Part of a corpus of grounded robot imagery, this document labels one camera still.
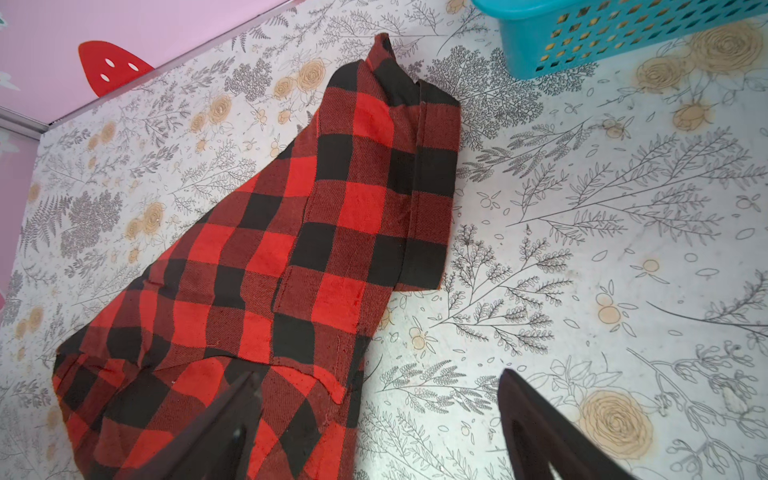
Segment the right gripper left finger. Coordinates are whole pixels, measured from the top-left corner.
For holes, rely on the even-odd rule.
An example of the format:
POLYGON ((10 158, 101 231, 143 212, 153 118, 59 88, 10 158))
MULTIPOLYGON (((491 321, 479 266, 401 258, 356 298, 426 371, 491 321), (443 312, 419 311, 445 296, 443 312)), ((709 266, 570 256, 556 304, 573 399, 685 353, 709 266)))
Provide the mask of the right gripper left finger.
POLYGON ((245 373, 132 477, 244 479, 261 413, 261 377, 245 373))

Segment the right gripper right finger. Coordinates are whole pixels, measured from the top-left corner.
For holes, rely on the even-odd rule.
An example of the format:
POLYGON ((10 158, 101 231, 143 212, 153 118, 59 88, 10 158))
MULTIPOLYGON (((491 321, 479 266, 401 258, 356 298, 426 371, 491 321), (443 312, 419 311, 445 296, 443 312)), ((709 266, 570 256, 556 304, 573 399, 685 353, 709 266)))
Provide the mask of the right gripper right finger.
POLYGON ((632 479, 511 369, 500 376, 497 403, 515 479, 632 479))

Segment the red black plaid shirt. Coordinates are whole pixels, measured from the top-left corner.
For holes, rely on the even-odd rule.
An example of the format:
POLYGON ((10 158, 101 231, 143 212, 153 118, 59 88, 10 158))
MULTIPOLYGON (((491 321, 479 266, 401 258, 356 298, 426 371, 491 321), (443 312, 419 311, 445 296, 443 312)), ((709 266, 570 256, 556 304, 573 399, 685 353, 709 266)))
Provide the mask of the red black plaid shirt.
POLYGON ((366 350, 394 292, 441 283, 460 123, 387 34, 341 66, 270 164, 59 347, 83 476, 129 477, 253 371, 248 477, 351 478, 366 350))

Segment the teal plastic basket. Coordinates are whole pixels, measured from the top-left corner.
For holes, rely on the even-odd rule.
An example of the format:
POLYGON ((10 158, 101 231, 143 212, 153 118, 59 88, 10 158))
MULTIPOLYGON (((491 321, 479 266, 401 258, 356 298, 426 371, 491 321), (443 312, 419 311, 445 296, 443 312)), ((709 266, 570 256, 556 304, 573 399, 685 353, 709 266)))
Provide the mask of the teal plastic basket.
POLYGON ((529 80, 767 13, 759 0, 478 0, 509 74, 529 80))

